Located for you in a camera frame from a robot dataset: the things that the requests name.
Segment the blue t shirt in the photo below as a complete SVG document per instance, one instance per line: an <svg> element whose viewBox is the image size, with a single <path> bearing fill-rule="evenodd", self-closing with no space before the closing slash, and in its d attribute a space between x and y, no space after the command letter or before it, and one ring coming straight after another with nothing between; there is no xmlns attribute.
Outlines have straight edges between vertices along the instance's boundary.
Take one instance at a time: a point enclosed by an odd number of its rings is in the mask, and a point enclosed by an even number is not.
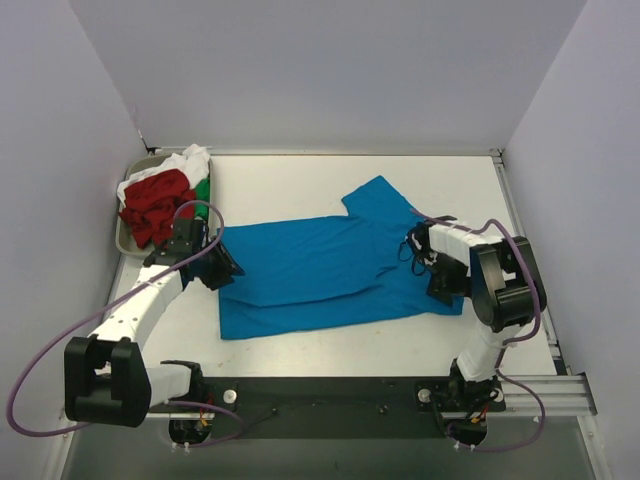
<svg viewBox="0 0 640 480"><path fill-rule="evenodd" d="M461 314L463 299L429 297L429 274L412 269L403 241L417 218L384 177L342 203L343 215L225 229L223 243L245 273L219 292L222 339Z"/></svg>

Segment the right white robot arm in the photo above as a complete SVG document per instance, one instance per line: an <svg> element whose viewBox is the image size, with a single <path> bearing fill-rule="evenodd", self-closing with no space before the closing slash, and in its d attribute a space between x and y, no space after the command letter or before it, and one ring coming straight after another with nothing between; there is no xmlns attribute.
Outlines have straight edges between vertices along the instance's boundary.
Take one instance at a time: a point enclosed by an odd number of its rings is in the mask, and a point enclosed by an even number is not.
<svg viewBox="0 0 640 480"><path fill-rule="evenodd" d="M447 395L460 403L496 388L505 350L534 337L547 299L528 239L490 219L472 229L456 218L430 218L405 236L413 263L429 274L426 294L451 306L471 300L476 330L450 367Z"/></svg>

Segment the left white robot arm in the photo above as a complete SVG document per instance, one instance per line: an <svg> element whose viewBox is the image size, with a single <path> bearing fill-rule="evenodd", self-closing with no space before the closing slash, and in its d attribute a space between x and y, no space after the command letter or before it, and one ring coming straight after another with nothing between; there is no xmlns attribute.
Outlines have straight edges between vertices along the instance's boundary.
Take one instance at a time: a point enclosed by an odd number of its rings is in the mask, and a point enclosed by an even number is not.
<svg viewBox="0 0 640 480"><path fill-rule="evenodd" d="M64 350L65 414L79 423L137 427L148 411L173 402L183 411L207 397L201 366L186 360L145 364L142 349L169 305L194 280L216 291L243 275L201 219L180 218L143 261L134 286L87 337Z"/></svg>

